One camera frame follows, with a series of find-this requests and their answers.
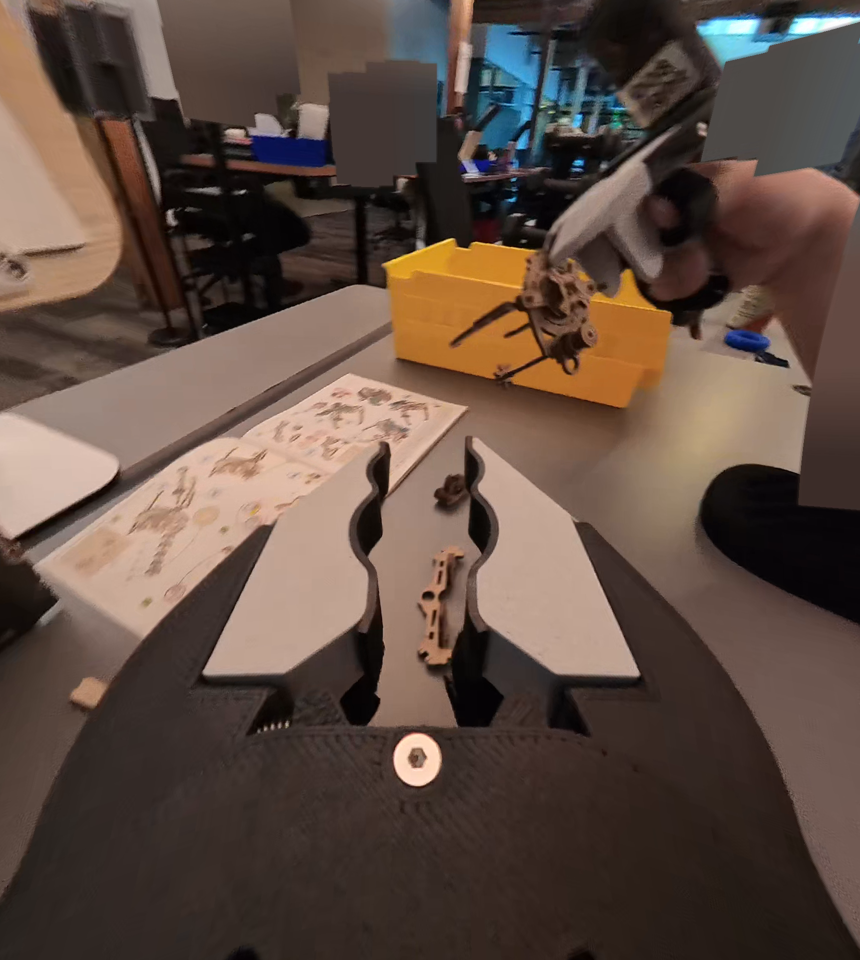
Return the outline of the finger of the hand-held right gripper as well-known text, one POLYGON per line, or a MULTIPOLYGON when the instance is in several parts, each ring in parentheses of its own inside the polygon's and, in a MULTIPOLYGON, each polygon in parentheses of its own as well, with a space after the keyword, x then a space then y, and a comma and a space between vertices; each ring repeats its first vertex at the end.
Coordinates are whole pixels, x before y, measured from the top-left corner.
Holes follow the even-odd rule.
POLYGON ((621 208, 598 215, 587 228, 585 271, 595 290, 615 296, 630 271, 643 285, 654 282, 664 266, 664 246, 650 216, 639 208, 621 208))
POLYGON ((706 124, 672 126, 633 150, 561 214, 547 232, 549 260, 579 260, 590 236, 587 228, 605 211, 641 209, 656 226, 666 249, 691 238, 706 223, 706 181, 689 174, 705 143, 706 124))

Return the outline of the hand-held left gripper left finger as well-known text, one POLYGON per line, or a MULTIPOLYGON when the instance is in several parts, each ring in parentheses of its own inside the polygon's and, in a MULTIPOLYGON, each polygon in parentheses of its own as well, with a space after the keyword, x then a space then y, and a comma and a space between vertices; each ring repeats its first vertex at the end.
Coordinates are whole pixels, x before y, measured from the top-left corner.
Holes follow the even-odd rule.
POLYGON ((379 706, 384 660, 376 570, 390 449, 370 441, 275 522, 201 677, 331 697, 350 724, 379 706))

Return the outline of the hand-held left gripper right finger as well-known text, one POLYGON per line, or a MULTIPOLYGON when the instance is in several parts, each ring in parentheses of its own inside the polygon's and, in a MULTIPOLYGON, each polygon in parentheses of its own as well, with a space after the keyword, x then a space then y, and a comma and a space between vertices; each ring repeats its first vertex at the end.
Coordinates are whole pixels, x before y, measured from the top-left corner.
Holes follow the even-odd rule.
POLYGON ((470 535, 464 625, 480 678, 545 704, 622 689, 642 672, 568 510, 478 437, 465 444, 470 535))

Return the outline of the round wooden model assembly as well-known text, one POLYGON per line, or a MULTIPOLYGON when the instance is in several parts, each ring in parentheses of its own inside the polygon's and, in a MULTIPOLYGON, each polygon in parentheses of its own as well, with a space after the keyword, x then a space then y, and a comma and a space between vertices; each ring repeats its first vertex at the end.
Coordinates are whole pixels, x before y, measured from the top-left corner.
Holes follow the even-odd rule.
POLYGON ((538 355, 517 367, 499 367, 494 379, 508 383, 520 373, 545 362, 555 362, 568 376, 580 369, 580 357, 596 347, 599 333, 589 317, 589 306, 595 284, 584 278, 574 260, 553 266, 543 251, 530 256, 520 293, 477 318, 449 344, 455 349, 468 338, 480 333, 511 313, 524 313, 526 322, 504 334, 511 339, 529 332, 538 348, 538 355))

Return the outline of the wooden model part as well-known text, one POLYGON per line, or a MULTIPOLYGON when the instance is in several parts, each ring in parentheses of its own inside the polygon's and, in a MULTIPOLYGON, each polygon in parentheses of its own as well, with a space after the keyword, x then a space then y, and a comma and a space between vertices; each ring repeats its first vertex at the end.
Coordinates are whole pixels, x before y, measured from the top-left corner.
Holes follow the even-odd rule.
POLYGON ((430 669, 448 666, 452 657, 448 597, 455 570, 463 558, 460 547, 451 546, 438 551, 432 560, 431 578, 417 601, 424 618, 423 638, 417 654, 430 669))

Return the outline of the person's right hand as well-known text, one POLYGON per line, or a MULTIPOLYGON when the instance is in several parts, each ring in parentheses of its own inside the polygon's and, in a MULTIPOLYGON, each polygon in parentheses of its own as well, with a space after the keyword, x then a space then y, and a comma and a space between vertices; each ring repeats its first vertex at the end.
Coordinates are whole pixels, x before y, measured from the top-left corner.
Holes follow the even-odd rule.
POLYGON ((666 249, 660 274, 646 284, 648 294, 659 302, 683 301, 716 276, 730 292, 762 283, 794 243, 778 238, 792 233, 795 188, 790 179, 757 176, 754 162, 690 164, 686 171, 712 185, 715 203, 705 225, 666 249))

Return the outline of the open instruction booklet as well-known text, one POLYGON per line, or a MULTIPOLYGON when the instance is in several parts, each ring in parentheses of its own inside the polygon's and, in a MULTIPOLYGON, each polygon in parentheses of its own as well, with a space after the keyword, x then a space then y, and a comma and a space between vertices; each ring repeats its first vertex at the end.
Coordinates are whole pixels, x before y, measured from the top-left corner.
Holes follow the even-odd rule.
POLYGON ((37 570, 144 638, 252 531, 362 452, 388 444, 392 492, 466 411, 346 374, 240 437, 177 458, 37 570))

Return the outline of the yellow plastic bin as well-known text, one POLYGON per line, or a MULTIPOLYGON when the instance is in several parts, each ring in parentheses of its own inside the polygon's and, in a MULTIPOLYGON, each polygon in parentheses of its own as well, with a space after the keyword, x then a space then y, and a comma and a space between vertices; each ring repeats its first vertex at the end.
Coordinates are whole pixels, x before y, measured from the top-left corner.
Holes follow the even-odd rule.
MULTIPOLYGON (((384 263, 397 358, 486 379, 536 359, 528 316, 514 307, 451 345, 473 322, 516 300, 531 255, 525 248, 461 247, 447 239, 384 263)), ((516 374, 512 384, 622 409, 638 390, 659 382, 671 315, 641 296, 630 272, 615 298, 594 295, 589 318, 598 342, 580 354, 572 375, 547 360, 516 374)))

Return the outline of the wooden book stand white base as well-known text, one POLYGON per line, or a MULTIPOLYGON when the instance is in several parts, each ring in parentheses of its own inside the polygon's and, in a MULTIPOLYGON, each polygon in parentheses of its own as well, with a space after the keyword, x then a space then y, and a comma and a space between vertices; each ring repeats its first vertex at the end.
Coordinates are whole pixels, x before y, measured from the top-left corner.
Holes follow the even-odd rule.
MULTIPOLYGON (((76 122, 60 105, 69 131, 52 139, 60 158, 49 164, 84 224, 87 243, 35 255, 0 248, 0 313, 89 294, 121 257, 123 232, 114 201, 76 122)), ((0 530, 11 539, 27 534, 103 490, 119 470, 117 458, 84 440, 0 413, 0 530)))

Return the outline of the blue plastic bin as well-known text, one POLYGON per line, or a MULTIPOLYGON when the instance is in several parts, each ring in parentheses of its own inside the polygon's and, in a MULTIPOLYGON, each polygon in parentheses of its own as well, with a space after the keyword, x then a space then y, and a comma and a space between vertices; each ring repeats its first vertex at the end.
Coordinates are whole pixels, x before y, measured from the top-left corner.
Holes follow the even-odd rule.
POLYGON ((253 132, 250 140, 256 162, 306 168, 333 165, 332 149, 327 139, 270 136, 253 132))

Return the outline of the wooden office desk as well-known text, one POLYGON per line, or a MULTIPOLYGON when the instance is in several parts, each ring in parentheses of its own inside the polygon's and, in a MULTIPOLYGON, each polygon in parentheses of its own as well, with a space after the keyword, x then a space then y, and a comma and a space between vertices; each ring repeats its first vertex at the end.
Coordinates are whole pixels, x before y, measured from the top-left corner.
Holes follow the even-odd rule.
MULTIPOLYGON (((184 154, 180 158, 180 163, 183 166, 198 169, 216 169, 218 166, 217 159, 209 153, 184 154)), ((266 163, 254 159, 230 158, 224 160, 223 166, 228 171, 263 177, 332 179, 337 175, 337 169, 333 165, 287 165, 266 163)))

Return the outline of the black office chair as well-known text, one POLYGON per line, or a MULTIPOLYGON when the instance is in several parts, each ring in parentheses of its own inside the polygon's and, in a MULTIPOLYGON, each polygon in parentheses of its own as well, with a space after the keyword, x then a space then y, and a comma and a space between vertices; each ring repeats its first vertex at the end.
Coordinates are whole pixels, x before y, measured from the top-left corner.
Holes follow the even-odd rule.
POLYGON ((161 181, 161 201, 204 333, 232 330, 283 308, 279 260, 268 248, 267 197, 258 180, 170 169, 161 181))

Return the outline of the grey sign stand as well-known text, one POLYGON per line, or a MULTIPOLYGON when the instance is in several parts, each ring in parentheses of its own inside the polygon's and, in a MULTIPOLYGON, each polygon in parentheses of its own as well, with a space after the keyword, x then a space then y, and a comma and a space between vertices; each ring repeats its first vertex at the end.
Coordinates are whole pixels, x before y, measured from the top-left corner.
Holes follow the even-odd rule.
POLYGON ((43 66, 71 114, 155 118, 128 10, 106 2, 29 2, 28 21, 43 66))

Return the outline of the wooden support post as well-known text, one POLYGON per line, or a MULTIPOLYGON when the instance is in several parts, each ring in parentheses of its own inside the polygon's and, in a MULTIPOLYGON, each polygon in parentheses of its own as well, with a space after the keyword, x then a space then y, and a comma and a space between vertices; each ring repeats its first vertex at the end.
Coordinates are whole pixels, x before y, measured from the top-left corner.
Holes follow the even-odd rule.
POLYGON ((138 292, 172 328, 172 313, 184 299, 136 122, 99 115, 95 129, 122 215, 124 246, 138 292))

